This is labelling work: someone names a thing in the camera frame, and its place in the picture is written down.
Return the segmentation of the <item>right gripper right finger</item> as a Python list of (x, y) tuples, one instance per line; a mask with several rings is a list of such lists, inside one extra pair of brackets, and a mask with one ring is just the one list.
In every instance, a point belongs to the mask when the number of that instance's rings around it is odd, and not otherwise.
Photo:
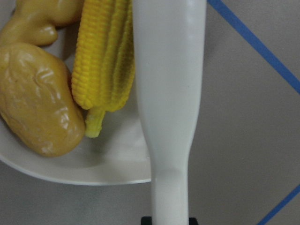
[(190, 217), (188, 222), (189, 225), (198, 225), (198, 221), (195, 217)]

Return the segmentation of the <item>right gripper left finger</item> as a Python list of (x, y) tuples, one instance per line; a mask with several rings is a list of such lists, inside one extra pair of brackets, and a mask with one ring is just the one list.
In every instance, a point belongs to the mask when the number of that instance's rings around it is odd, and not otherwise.
[(149, 216), (142, 217), (141, 225), (152, 225), (152, 217), (149, 217)]

